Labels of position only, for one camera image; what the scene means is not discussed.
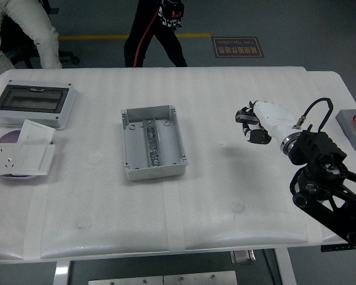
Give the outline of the person's left hand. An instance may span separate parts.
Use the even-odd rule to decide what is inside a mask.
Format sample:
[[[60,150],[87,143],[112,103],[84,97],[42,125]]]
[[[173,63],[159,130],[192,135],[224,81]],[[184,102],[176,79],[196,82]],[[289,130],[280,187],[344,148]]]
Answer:
[[[158,10],[163,26],[172,28],[173,30],[180,28],[181,20],[184,15],[185,6],[181,0],[166,0],[161,1]]]

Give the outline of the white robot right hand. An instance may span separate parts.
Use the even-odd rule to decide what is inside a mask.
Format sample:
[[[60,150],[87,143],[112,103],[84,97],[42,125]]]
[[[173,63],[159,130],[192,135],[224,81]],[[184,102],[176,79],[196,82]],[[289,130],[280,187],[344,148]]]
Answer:
[[[254,144],[269,144],[275,138],[281,148],[299,137],[294,128],[296,118],[281,104],[255,101],[237,111],[235,120],[243,125],[247,141]]]

